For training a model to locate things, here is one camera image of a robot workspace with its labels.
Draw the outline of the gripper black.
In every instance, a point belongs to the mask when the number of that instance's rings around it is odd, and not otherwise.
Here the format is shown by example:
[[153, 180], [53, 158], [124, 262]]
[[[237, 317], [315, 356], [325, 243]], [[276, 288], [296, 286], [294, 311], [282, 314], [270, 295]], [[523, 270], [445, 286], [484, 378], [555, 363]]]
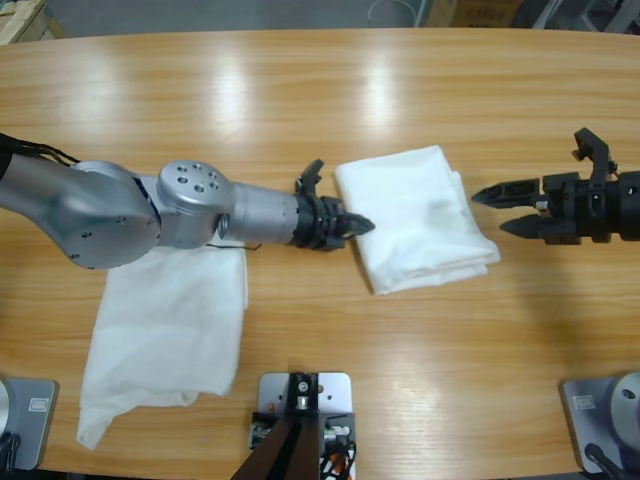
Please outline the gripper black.
[[342, 249], [347, 239], [339, 223], [346, 218], [350, 236], [361, 236], [375, 229], [375, 224], [363, 215], [347, 212], [343, 202], [334, 197], [295, 194], [297, 224], [292, 245], [302, 249], [334, 251]]
[[546, 214], [506, 221], [500, 229], [523, 239], [549, 245], [578, 245], [584, 238], [609, 243], [614, 235], [628, 239], [628, 175], [593, 183], [577, 173], [546, 176], [542, 180], [500, 182], [472, 196], [486, 206], [546, 204]]

